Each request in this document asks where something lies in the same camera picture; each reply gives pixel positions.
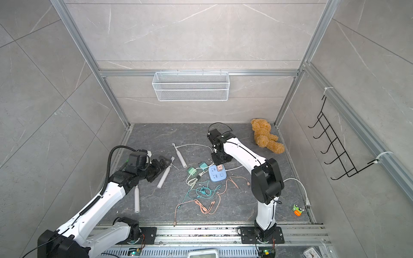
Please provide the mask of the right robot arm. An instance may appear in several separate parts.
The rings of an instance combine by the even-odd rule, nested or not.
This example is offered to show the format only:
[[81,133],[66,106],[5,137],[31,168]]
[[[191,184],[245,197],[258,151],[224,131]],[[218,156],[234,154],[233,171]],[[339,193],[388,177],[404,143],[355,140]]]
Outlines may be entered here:
[[267,242],[277,237],[276,206],[285,187],[279,165],[273,158],[265,159],[243,145],[231,132],[220,133],[217,129],[208,132],[213,146],[212,160],[222,165],[237,160],[251,174],[251,190],[258,201],[258,213],[254,221],[257,240]]

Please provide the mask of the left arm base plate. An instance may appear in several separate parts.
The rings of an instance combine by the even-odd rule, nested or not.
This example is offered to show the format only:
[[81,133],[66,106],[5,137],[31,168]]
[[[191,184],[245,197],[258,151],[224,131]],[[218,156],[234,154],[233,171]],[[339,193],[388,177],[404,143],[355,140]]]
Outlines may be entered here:
[[139,229],[135,228],[131,230],[131,233],[127,239],[123,242],[120,242],[122,245],[152,245],[155,242],[157,236],[156,227],[140,227]]

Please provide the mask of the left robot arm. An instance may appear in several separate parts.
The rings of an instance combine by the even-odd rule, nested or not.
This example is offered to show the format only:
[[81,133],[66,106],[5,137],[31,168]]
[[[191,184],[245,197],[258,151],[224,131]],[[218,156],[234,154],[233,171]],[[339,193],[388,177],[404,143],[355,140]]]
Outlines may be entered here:
[[[113,174],[112,156],[117,149],[131,154],[125,164]],[[121,242],[144,244],[144,233],[139,221],[121,217],[107,230],[90,236],[91,231],[110,209],[133,190],[140,181],[153,182],[170,167],[172,161],[163,156],[152,157],[149,150],[115,146],[109,153],[102,189],[76,215],[55,231],[46,230],[33,251],[39,258],[95,258]]]

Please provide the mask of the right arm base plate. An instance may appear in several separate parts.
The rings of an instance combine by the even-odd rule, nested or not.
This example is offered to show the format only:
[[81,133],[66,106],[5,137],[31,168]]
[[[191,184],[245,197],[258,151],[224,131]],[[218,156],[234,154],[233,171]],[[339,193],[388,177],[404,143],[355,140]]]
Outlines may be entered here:
[[285,243],[282,228],[276,225],[265,231],[263,231],[259,226],[239,227],[237,228],[237,231],[241,237],[242,244],[255,244],[255,243],[284,244]]

